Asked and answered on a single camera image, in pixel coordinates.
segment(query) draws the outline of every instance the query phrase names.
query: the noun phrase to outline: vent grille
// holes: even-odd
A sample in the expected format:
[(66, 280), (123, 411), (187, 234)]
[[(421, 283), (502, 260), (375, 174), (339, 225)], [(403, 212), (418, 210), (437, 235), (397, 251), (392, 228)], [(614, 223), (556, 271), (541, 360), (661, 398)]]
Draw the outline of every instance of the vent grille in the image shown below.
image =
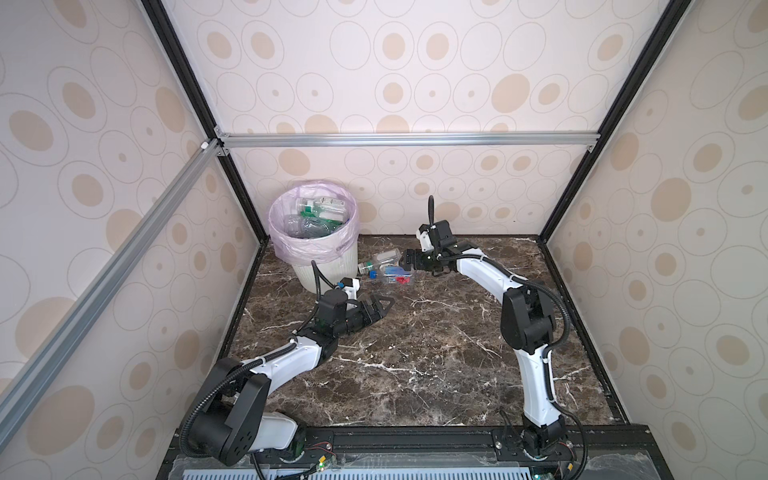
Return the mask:
[[(266, 480), (278, 476), (300, 473), (296, 469), (271, 469)], [(475, 468), (346, 468), (343, 472), (315, 473), (311, 480), (531, 480), (525, 467), (475, 467)], [(184, 480), (258, 480), (253, 470), (218, 469), (184, 472)]]

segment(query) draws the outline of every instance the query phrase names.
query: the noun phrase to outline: pink plastic bag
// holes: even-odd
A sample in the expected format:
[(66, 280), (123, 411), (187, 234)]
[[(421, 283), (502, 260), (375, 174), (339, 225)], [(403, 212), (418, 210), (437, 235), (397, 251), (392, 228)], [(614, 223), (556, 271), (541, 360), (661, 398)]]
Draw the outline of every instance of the pink plastic bag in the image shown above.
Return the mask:
[[(349, 221), (336, 229), (327, 237), (322, 238), (293, 238), (283, 226), (286, 215), (296, 214), (296, 200), (299, 198), (333, 197), (346, 202), (349, 208)], [(268, 214), (270, 236), (275, 246), (277, 258), (291, 265), (311, 265), (328, 263), (342, 256), (357, 242), (360, 232), (360, 218), (355, 197), (344, 187), (324, 181), (310, 181), (299, 184), (280, 195), (274, 201)]]

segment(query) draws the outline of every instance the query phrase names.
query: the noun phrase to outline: white wall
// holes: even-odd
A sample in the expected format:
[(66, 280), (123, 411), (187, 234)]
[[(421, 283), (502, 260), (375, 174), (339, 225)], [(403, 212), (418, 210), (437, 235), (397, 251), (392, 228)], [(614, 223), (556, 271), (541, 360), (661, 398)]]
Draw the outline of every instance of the white wall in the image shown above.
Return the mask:
[(768, 2), (685, 18), (551, 248), (675, 478), (768, 471)]

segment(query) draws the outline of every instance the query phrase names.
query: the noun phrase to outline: aluminum frame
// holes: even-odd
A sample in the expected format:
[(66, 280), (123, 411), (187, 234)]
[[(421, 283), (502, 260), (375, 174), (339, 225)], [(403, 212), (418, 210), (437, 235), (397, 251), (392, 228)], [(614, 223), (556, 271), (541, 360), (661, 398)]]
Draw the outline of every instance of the aluminum frame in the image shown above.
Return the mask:
[(181, 202), (192, 190), (208, 162), (221, 152), (218, 140), (208, 140), (187, 162), (160, 199), (136, 226), (99, 275), (69, 310), (66, 319), (17, 375), (11, 390), (0, 402), (0, 452), (24, 424), (37, 402), (55, 380), (67, 360), (107, 308), (125, 279), (165, 228)]
[(224, 148), (434, 147), (440, 145), (595, 145), (596, 131), (435, 132), (423, 134), (222, 134)]

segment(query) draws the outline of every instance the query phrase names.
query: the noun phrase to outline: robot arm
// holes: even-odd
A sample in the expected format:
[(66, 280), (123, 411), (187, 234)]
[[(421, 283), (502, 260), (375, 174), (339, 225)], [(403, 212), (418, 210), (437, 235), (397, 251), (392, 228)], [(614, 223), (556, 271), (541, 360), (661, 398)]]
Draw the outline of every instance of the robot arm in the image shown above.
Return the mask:
[(453, 236), (447, 220), (434, 221), (434, 200), (429, 198), (429, 224), (416, 236), (421, 251), (407, 250), (400, 260), (406, 270), (416, 269), (439, 276), (451, 271), (473, 279), (502, 305), (501, 332), (515, 351), (523, 385), (523, 433), (525, 451), (532, 458), (548, 455), (565, 434), (565, 419), (556, 408), (551, 371), (554, 306), (546, 295), (531, 288), (523, 276), (509, 275), (488, 261), (477, 246)]
[[(182, 452), (190, 457), (211, 456), (227, 466), (263, 449), (277, 450), (286, 459), (300, 455), (299, 425), (281, 413), (264, 413), (266, 398), (293, 377), (325, 362), (336, 351), (340, 337), (378, 322), (394, 304), (393, 298), (375, 294), (370, 303), (357, 300), (358, 289), (358, 280), (345, 278), (339, 288), (320, 296), (313, 321), (295, 331), (285, 346), (243, 362), (230, 358), (216, 362), (185, 415), (179, 435)], [(234, 403), (227, 397), (234, 397)]]

